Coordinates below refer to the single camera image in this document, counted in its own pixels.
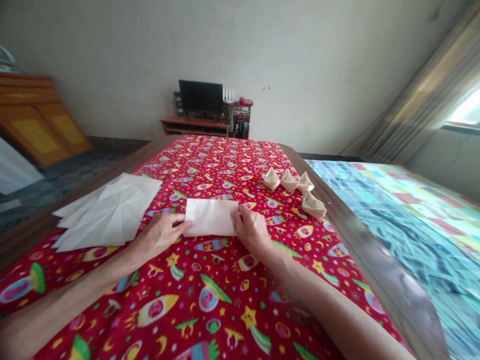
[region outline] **white wall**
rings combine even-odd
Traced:
[[[181,78],[253,99],[253,139],[338,154],[469,2],[430,21],[439,0],[3,0],[0,44],[56,79],[88,135],[160,135]]]
[[[406,167],[480,202],[480,136],[438,130]]]

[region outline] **person's right hand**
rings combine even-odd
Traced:
[[[236,235],[246,249],[261,260],[274,247],[265,224],[265,217],[258,212],[251,211],[245,205],[240,205],[238,209],[243,217],[243,222],[238,211],[231,213]]]

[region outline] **window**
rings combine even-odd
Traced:
[[[442,129],[480,135],[480,90],[470,95],[453,112]]]

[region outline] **monitor screen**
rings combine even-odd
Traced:
[[[181,102],[186,110],[221,111],[223,85],[209,82],[178,80]]]

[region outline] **white paper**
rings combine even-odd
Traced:
[[[134,185],[107,185],[88,211],[58,239],[57,251],[121,246],[133,240],[158,189],[147,193]]]
[[[52,246],[58,252],[93,246],[124,245],[135,238],[145,211],[162,182],[122,174],[57,210],[58,226],[68,230]]]
[[[263,178],[263,184],[269,188],[271,191],[275,191],[275,189],[280,185],[280,178],[275,172],[274,168],[271,167],[268,169],[265,177]]]
[[[238,201],[189,198],[186,200],[185,221],[193,220],[195,225],[185,231],[183,236],[235,236],[230,214],[238,209]]]
[[[74,212],[76,212],[78,209],[80,209],[88,200],[91,198],[95,198],[98,196],[103,190],[105,190],[105,187],[107,185],[115,184],[119,182],[120,184],[138,184],[145,186],[145,184],[151,184],[151,186],[161,186],[162,182],[160,180],[155,180],[151,179],[148,177],[144,176],[136,176],[136,175],[131,175],[127,173],[122,173],[120,176],[114,178],[113,180],[107,182],[105,185],[99,187],[98,189],[92,191],[91,193],[75,200],[74,202],[71,202],[67,206],[64,206],[56,211],[54,211],[52,214],[60,217],[60,218],[65,218]]]
[[[299,182],[300,184],[298,185],[298,190],[300,190],[302,194],[304,194],[307,190],[312,191],[315,187],[314,183],[310,181],[309,175],[306,171],[300,177]]]
[[[303,193],[301,208],[317,220],[324,218],[327,214],[325,204],[313,196],[309,190]]]
[[[284,189],[289,193],[294,191],[300,185],[300,183],[294,179],[289,169],[286,169],[283,172],[283,175],[281,176],[281,179],[280,179],[280,183],[284,187]]]

